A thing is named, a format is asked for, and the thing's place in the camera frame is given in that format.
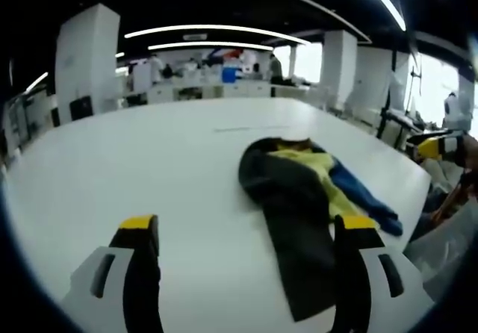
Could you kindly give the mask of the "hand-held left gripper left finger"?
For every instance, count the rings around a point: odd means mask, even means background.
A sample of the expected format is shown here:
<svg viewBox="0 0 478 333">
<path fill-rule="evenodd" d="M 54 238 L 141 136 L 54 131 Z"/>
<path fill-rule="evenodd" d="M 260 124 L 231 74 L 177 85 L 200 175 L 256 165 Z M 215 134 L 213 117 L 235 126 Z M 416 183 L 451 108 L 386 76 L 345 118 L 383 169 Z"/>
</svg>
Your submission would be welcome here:
<svg viewBox="0 0 478 333">
<path fill-rule="evenodd" d="M 158 217 L 123 221 L 70 276 L 60 306 L 83 332 L 162 332 Z"/>
</svg>

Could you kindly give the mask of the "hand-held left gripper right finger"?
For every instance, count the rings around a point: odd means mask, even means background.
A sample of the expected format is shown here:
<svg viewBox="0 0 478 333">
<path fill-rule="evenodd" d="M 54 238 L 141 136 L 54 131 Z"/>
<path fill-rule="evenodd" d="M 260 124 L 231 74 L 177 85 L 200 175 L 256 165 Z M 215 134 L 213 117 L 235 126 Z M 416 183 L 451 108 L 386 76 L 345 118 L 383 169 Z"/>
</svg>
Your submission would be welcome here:
<svg viewBox="0 0 478 333">
<path fill-rule="evenodd" d="M 333 331 L 412 331 L 434 305 L 419 270 L 382 242 L 372 219 L 337 216 L 334 226 Z"/>
</svg>

